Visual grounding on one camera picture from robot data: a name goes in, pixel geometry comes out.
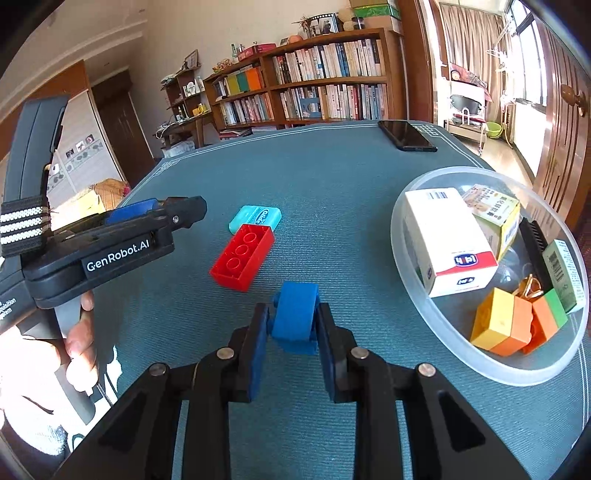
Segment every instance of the black strap with white stripes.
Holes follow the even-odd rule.
[[[2,204],[0,244],[3,257],[14,257],[43,248],[50,235],[47,196],[39,195]]]

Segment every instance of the bowl rim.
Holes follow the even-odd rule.
[[[477,347],[473,346],[466,338],[464,338],[462,334],[460,334],[460,332],[458,332],[455,329],[455,327],[452,326],[451,323],[447,321],[445,316],[435,305],[435,302],[426,294],[424,286],[422,282],[419,280],[418,275],[401,274],[401,270],[414,271],[404,240],[404,215],[402,212],[404,203],[403,194],[409,190],[416,190],[418,186],[424,184],[425,182],[433,178],[454,173],[484,175],[491,177],[493,179],[504,181],[508,184],[509,187],[513,185],[528,191],[528,195],[532,197],[540,205],[543,205],[546,208],[546,210],[552,215],[553,219],[560,225],[561,229],[566,234],[566,237],[569,240],[569,242],[572,245],[576,246],[576,248],[573,248],[573,250],[575,250],[576,259],[579,263],[579,270],[581,271],[582,266],[582,271],[585,272],[583,257],[579,250],[579,246],[577,245],[572,233],[570,232],[570,229],[566,226],[562,219],[558,217],[558,214],[556,214],[552,207],[542,197],[536,194],[536,192],[510,177],[507,177],[503,174],[497,173],[492,170],[487,170],[485,168],[445,167],[429,171],[411,181],[406,187],[404,187],[404,189],[398,196],[398,199],[396,200],[396,204],[394,205],[394,209],[392,210],[392,219],[390,222],[390,241],[392,244],[392,253],[394,255],[394,260],[398,268],[398,273],[400,274],[400,279],[402,280],[402,283],[406,288],[408,296],[413,301],[415,308],[421,314],[423,320],[429,326],[431,331],[437,336],[440,342],[442,342],[455,357],[457,357],[468,367],[480,373],[486,378],[490,378],[491,380],[505,385],[513,385],[515,387],[528,387],[531,385],[538,385],[544,383],[550,380],[551,378],[554,378],[563,369],[565,369],[565,367],[570,363],[575,353],[577,352],[586,330],[586,319],[589,316],[589,301],[585,302],[583,314],[581,316],[581,320],[579,322],[578,330],[576,331],[574,341],[565,351],[565,353],[555,363],[548,367],[534,370],[526,370],[505,365],[495,360],[494,358],[488,356]],[[587,277],[586,275],[581,274],[580,276],[581,281],[583,283],[585,298],[588,299],[589,284],[587,281]],[[569,323],[573,328],[575,328],[574,321],[574,319],[569,318]],[[440,330],[446,330],[449,332],[449,335],[446,335],[446,338],[448,338],[448,340],[441,339],[441,337],[438,334]],[[464,355],[458,355],[456,351],[458,351],[459,349],[460,351],[464,349],[466,352],[472,350],[471,356],[473,356],[474,358],[468,360],[464,358]]]

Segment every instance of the red stripe on box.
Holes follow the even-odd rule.
[[[469,272],[472,270],[480,270],[482,268],[496,267],[498,265],[492,252],[481,252],[479,254],[473,255],[475,255],[475,257],[478,259],[475,264],[466,267],[455,266],[442,272],[436,272],[435,275],[449,275],[451,273]]]

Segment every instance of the window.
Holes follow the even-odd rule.
[[[546,106],[546,67],[534,15],[519,0],[511,2],[507,14],[513,31],[511,47],[515,96]]]

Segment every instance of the hand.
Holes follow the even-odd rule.
[[[99,378],[94,346],[95,299],[92,292],[83,294],[80,303],[80,321],[72,327],[65,340],[66,351],[72,359],[66,378],[75,389],[85,391],[96,385]],[[59,366],[60,356],[52,344],[24,338],[16,326],[0,336],[3,397],[21,395],[48,410],[54,410],[55,399],[51,394],[52,388],[48,386],[52,384],[53,374]]]

